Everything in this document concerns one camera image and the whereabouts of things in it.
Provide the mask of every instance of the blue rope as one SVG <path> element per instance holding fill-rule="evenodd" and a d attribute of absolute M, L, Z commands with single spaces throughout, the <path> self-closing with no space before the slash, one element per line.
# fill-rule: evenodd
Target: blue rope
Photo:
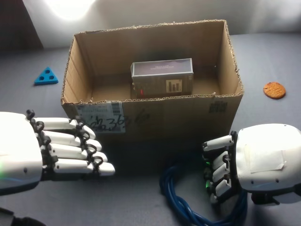
<path fill-rule="evenodd" d="M 160 188 L 162 194 L 167 198 L 168 203 L 175 211 L 176 215 L 185 222 L 197 226 L 237 226 L 241 225 L 247 213 L 247 193 L 241 192 L 233 208 L 233 211 L 223 220 L 212 222 L 205 217 L 194 212 L 188 203 L 177 196 L 174 191 L 174 174 L 179 169 L 172 166 L 166 170 L 160 178 Z"/>

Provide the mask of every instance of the box inside cardboard box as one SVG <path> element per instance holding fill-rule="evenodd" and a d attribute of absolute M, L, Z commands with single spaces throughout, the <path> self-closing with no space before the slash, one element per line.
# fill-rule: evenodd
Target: box inside cardboard box
<path fill-rule="evenodd" d="M 136 99 L 133 62 L 192 58 L 192 95 L 242 91 L 225 21 L 158 24 L 74 35 L 62 104 Z"/>

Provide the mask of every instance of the gray tabletop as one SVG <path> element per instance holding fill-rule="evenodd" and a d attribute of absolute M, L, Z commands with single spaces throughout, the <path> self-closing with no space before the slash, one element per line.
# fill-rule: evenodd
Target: gray tabletop
<path fill-rule="evenodd" d="M 301 34 L 234 35 L 231 39 L 245 86 L 232 129 L 262 123 L 301 129 Z M 33 109 L 39 117 L 65 117 L 60 96 L 67 57 L 67 48 L 0 55 L 0 111 Z M 60 82 L 34 87 L 33 81 L 48 66 Z M 263 86 L 270 81 L 285 86 L 283 99 L 272 100 L 263 94 Z M 180 225 L 159 192 L 157 163 L 145 165 L 143 161 L 163 162 L 177 151 L 195 148 L 194 143 L 178 142 L 171 151 L 174 141 L 104 147 L 117 176 L 94 182 L 43 182 L 31 191 L 0 197 L 0 207 L 48 226 Z M 203 216 L 220 217 L 210 206 L 201 173 L 189 173 L 176 192 Z M 221 208 L 228 209 L 231 204 Z M 301 203 L 255 206 L 249 199 L 248 206 L 245 225 L 300 225 Z"/>

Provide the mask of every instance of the open cardboard box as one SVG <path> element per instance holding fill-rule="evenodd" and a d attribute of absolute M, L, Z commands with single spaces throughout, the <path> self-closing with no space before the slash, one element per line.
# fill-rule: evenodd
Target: open cardboard box
<path fill-rule="evenodd" d="M 133 62 L 182 58 L 192 58 L 192 95 L 136 98 Z M 61 102 L 69 117 L 81 115 L 102 141 L 211 138 L 229 132 L 243 93 L 227 23 L 211 20 L 75 34 Z M 100 110 L 112 114 L 112 103 L 121 103 L 119 119 Z"/>

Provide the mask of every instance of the bright light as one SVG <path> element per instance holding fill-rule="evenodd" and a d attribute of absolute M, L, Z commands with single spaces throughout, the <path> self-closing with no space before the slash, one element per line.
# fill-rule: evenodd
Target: bright light
<path fill-rule="evenodd" d="M 50 9 L 64 20 L 81 19 L 95 0 L 45 0 Z"/>

